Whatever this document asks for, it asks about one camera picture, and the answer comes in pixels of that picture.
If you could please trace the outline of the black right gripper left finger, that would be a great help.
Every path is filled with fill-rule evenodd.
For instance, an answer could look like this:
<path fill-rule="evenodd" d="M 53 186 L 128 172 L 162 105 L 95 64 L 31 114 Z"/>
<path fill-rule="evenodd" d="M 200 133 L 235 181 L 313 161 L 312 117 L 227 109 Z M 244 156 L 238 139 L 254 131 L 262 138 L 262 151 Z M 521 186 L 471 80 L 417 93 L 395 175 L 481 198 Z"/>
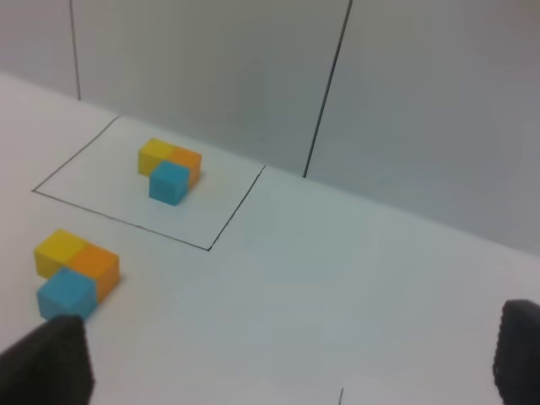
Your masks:
<path fill-rule="evenodd" d="M 94 387 L 80 316 L 55 316 L 1 352 L 2 404 L 89 404 Z"/>

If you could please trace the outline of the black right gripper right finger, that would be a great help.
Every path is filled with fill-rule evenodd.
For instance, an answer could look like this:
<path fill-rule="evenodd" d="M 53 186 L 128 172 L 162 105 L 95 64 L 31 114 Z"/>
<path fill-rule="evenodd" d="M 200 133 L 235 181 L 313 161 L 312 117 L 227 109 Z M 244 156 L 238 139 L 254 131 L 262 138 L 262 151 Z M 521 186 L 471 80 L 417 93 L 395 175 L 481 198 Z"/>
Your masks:
<path fill-rule="evenodd" d="M 492 370 L 502 403 L 539 403 L 538 304 L 530 300 L 504 303 Z"/>

